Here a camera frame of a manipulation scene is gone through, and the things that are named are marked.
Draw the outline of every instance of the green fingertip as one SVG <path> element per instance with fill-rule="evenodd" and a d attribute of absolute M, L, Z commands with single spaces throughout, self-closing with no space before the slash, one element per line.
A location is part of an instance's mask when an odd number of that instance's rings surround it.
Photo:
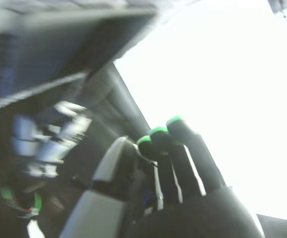
<path fill-rule="evenodd" d="M 146 142 L 146 141 L 151 142 L 150 136 L 145 135 L 145 136 L 143 136 L 142 138 L 140 138 L 140 139 L 137 141 L 137 145 L 139 145 L 140 143 Z"/>
<path fill-rule="evenodd" d="M 158 127 L 154 128 L 154 129 L 152 129 L 152 130 L 149 132 L 149 135 L 152 135 L 152 134 L 154 134 L 154 133 L 156 133 L 156 132 L 158 132 L 158 131 L 168 132 L 168 129 L 167 129 L 166 127 L 164 127 L 164 126 L 158 126 Z"/>
<path fill-rule="evenodd" d="M 180 116 L 174 116 L 167 121 L 166 125 L 170 125 L 171 123 L 175 122 L 176 120 L 183 120 L 183 118 Z"/>

